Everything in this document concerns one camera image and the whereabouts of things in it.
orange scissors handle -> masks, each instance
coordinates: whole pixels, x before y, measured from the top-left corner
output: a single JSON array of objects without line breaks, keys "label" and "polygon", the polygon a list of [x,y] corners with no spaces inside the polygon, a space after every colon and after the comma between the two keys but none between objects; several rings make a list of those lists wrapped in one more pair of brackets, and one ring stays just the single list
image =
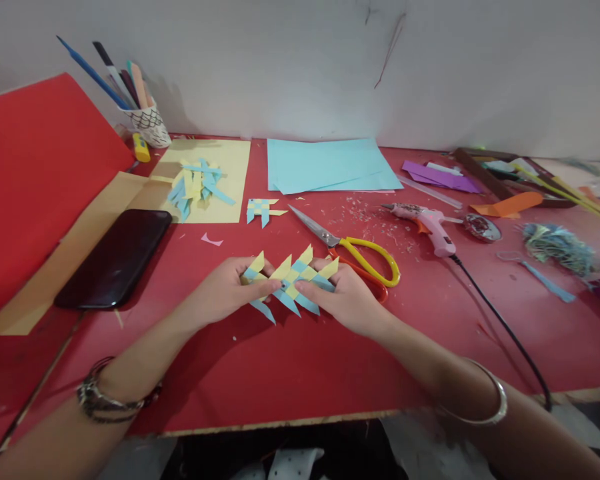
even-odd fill
[{"label": "orange scissors handle", "polygon": [[338,255],[338,252],[335,251],[335,248],[329,249],[329,254],[332,259],[335,260],[336,258],[338,258],[339,259],[338,261],[340,261],[342,263],[346,263],[363,280],[365,280],[367,283],[371,284],[374,287],[372,289],[373,296],[376,298],[376,300],[378,300],[379,303],[384,303],[387,301],[387,298],[389,298],[389,290],[386,288],[386,286],[384,286],[384,284],[380,280],[375,278],[372,274],[370,274],[366,270],[358,267],[358,265],[354,264],[353,262],[350,262],[349,260],[342,258],[340,255]]}]

yellow scissors handle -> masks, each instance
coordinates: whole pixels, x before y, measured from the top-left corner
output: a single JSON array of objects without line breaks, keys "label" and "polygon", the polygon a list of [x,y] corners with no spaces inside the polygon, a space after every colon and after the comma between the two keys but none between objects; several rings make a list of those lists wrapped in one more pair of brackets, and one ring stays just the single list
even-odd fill
[{"label": "yellow scissors handle", "polygon": [[[358,260],[358,263],[362,266],[362,268],[364,268],[364,270],[366,270],[372,277],[374,277],[377,280],[379,280],[380,282],[382,282],[382,284],[384,286],[395,287],[398,284],[398,282],[400,281],[400,270],[398,270],[398,264],[395,262],[393,257],[389,254],[389,252],[384,250],[384,248],[382,248],[380,245],[378,245],[374,242],[370,242],[370,241],[366,241],[366,240],[362,240],[362,239],[351,238],[351,237],[340,239],[340,245],[342,245],[344,248],[346,248],[347,251],[353,255],[353,258]],[[391,267],[391,274],[392,274],[391,280],[387,280],[382,275],[380,275],[376,271],[376,269],[373,268],[369,264],[369,262],[365,260],[365,258],[360,254],[360,252],[358,252],[358,250],[354,247],[354,245],[360,245],[361,247],[368,247],[372,250],[375,250],[380,255],[382,255],[385,258],[385,260],[388,262],[389,266]]]}]

glue gun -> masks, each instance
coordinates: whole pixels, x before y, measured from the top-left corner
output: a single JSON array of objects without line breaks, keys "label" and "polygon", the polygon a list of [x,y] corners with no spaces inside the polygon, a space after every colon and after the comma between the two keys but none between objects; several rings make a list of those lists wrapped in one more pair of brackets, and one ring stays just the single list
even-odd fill
[{"label": "glue gun", "polygon": [[418,225],[418,233],[428,234],[436,257],[444,258],[455,254],[455,245],[442,228],[445,216],[441,211],[429,210],[410,203],[383,203],[382,206],[391,210],[396,217],[411,220]]}]

yellow glue stick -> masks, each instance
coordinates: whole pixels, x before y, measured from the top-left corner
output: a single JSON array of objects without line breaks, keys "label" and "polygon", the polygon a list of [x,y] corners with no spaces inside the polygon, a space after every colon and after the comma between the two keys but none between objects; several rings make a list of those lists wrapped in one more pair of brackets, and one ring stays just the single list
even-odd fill
[{"label": "yellow glue stick", "polygon": [[133,134],[133,149],[135,151],[135,158],[138,161],[146,163],[151,160],[147,144],[139,133]]}]

smartphone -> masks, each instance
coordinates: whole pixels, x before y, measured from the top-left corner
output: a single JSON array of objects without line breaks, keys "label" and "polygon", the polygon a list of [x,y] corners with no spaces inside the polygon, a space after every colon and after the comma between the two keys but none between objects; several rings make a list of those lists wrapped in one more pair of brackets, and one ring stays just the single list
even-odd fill
[{"label": "smartphone", "polygon": [[162,210],[126,210],[60,290],[53,304],[108,309],[126,303],[171,224]]}]

